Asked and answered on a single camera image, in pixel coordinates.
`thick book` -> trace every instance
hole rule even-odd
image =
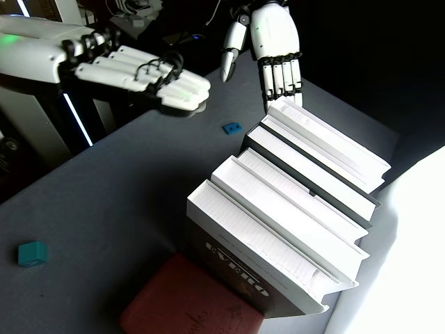
[[[338,282],[210,181],[189,195],[187,216],[189,250],[266,317],[327,310],[321,300]]]
[[[248,147],[284,170],[363,228],[372,227],[369,221],[374,209],[380,206],[380,203],[371,196],[366,194],[363,196],[356,192],[263,127],[256,127],[245,135],[243,149]]]
[[[381,177],[391,168],[378,155],[286,98],[272,103],[268,114],[361,175]]]
[[[311,195],[307,187],[253,149],[248,148],[241,153],[238,160],[252,174],[344,241],[353,244],[368,234],[362,226],[330,207],[321,198]]]
[[[257,334],[264,316],[181,254],[121,314],[127,334]]]
[[[355,280],[369,255],[347,244],[244,168],[236,157],[223,162],[211,181],[334,277]]]
[[[271,115],[263,118],[260,124],[293,149],[299,151],[299,153],[303,154],[306,158],[318,164],[321,168],[333,174],[356,191],[370,193],[384,182],[381,177],[361,175]]]

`row of books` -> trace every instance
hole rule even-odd
[[[283,97],[188,197],[191,253],[266,317],[324,312],[358,286],[390,166]]]

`blue block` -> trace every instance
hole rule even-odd
[[[230,123],[222,127],[226,134],[235,134],[243,131],[243,127],[239,123]]]
[[[19,265],[33,267],[48,261],[47,246],[40,241],[33,241],[19,246]]]

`green light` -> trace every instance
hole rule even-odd
[[[20,39],[20,36],[17,35],[3,35],[3,37],[0,37],[0,45],[9,45],[14,44]]]

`red leather notebook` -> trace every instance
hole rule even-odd
[[[120,317],[128,334],[257,334],[264,316],[176,254]]]

